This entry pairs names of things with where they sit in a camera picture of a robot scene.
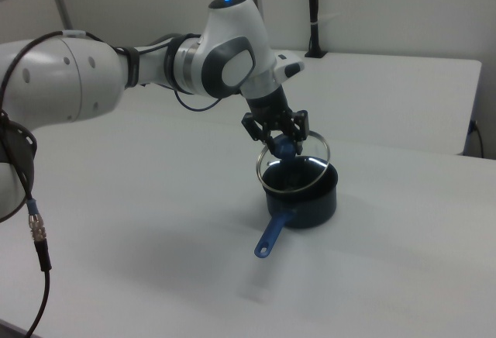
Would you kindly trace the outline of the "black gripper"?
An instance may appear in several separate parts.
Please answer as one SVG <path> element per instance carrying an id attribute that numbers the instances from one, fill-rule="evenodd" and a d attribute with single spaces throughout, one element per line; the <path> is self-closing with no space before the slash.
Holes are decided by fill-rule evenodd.
<path id="1" fill-rule="evenodd" d="M 296 153 L 302 152 L 303 143 L 309 135 L 308 112 L 291 112 L 282 86 L 262 98 L 246 101 L 250 112 L 243 116 L 241 123 L 254 141 L 260 141 L 268 150 L 273 150 L 274 140 L 267 124 L 274 123 L 286 115 L 284 135 L 291 141 Z"/>

